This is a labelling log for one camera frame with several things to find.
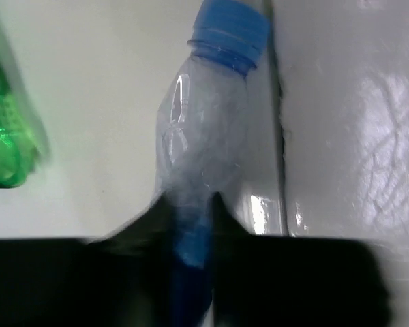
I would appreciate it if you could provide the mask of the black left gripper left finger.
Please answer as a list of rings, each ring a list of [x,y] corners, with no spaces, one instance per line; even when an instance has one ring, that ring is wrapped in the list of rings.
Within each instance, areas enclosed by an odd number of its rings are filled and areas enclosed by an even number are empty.
[[[0,326],[168,326],[172,207],[112,236],[0,240]]]

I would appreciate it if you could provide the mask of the green plastic bottle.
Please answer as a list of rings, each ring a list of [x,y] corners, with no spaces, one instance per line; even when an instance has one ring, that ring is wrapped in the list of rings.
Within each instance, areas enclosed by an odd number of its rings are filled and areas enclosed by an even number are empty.
[[[46,129],[0,23],[0,189],[22,185],[50,154]]]

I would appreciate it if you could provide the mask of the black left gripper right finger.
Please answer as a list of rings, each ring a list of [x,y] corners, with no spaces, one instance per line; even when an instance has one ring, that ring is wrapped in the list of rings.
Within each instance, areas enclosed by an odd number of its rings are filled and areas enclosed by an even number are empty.
[[[391,325],[391,293],[367,243],[252,234],[220,194],[211,208],[216,326]]]

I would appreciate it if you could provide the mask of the crushed bottle blue label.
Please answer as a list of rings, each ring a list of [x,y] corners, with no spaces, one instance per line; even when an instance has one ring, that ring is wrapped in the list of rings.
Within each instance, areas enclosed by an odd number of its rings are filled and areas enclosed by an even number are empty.
[[[240,1],[204,1],[190,55],[157,113],[158,191],[174,208],[167,326],[200,326],[212,301],[212,199],[240,172],[247,135],[247,75],[269,22]]]

